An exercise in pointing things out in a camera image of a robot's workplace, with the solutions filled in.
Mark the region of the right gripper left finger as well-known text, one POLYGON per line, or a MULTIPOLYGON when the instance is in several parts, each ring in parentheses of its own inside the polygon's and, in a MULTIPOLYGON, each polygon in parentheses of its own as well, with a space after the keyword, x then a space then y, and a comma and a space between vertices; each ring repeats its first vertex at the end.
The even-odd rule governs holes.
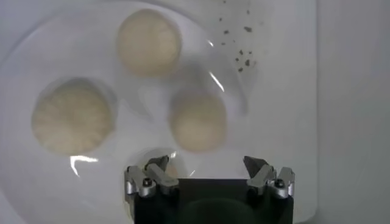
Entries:
POLYGON ((124 171, 125 198, 138 195, 141 198, 153 197, 159 190, 163 195, 172 195, 179 189, 179 180, 165 173, 169 156, 151 158, 143 169, 129 166, 124 171))

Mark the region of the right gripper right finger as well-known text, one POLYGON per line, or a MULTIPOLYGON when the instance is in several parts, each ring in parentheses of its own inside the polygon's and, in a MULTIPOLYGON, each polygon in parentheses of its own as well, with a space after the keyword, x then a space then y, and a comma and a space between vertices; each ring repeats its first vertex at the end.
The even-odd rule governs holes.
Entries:
POLYGON ((288 198, 294 196, 295 173, 290 167, 282 167, 280 172, 274 169, 264 159, 245 156, 244 165, 250 178, 247 185, 255 189, 258 195, 266 191, 274 198, 288 198))

